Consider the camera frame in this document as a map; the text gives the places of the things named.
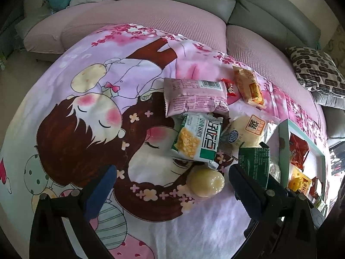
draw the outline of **mint green tray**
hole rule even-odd
[[[294,133],[297,134],[300,138],[307,141],[310,149],[310,154],[317,156],[319,164],[317,168],[321,167],[321,176],[317,176],[320,181],[323,183],[321,198],[325,200],[325,186],[326,186],[326,160],[323,153],[320,149],[310,140],[310,138],[302,131],[300,128],[295,125],[289,119],[281,122],[279,124],[279,167],[281,170],[281,185],[287,187],[289,183],[289,169],[290,169],[290,132],[294,130]]]

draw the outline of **blanket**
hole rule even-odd
[[[41,193],[67,196],[113,164],[117,181],[90,224],[114,258],[230,258],[250,221],[226,177],[236,161],[219,151],[223,191],[207,201],[191,197],[186,177],[198,163],[167,154],[180,122],[165,117],[163,79],[233,80],[233,65],[250,69],[182,35],[135,24],[103,27],[64,53],[25,96],[0,152],[6,214],[0,221],[8,223],[8,235],[15,234],[10,240],[20,255],[28,257]],[[318,124],[257,76],[266,111],[290,118],[325,150]],[[64,223],[77,255],[85,258]]]

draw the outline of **pink snack package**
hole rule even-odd
[[[224,82],[164,79],[165,116],[184,112],[229,114]]]

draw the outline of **patterned pillow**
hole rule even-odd
[[[307,90],[345,98],[345,79],[332,58],[310,47],[286,49],[293,63],[297,81]]]

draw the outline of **red snack package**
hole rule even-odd
[[[304,171],[304,162],[309,153],[309,145],[307,141],[299,138],[297,135],[291,133],[290,136],[290,163],[298,167],[302,172]]]
[[[224,82],[226,86],[226,92],[228,96],[236,96],[236,93],[234,92],[234,82],[228,79],[221,78],[222,82]]]

